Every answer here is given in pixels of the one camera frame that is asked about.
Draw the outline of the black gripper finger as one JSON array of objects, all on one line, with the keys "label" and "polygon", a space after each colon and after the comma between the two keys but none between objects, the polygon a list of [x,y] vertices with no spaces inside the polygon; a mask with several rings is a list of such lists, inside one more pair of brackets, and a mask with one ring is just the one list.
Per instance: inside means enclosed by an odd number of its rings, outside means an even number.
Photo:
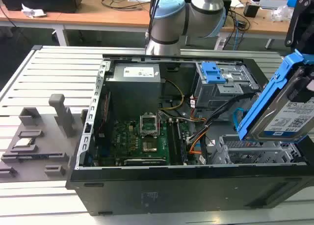
[{"label": "black gripper finger", "polygon": [[301,65],[300,69],[300,88],[306,88],[308,84],[314,79],[314,66],[313,65]]},{"label": "black gripper finger", "polygon": [[286,47],[305,47],[310,38],[310,0],[297,0],[285,39]]}]

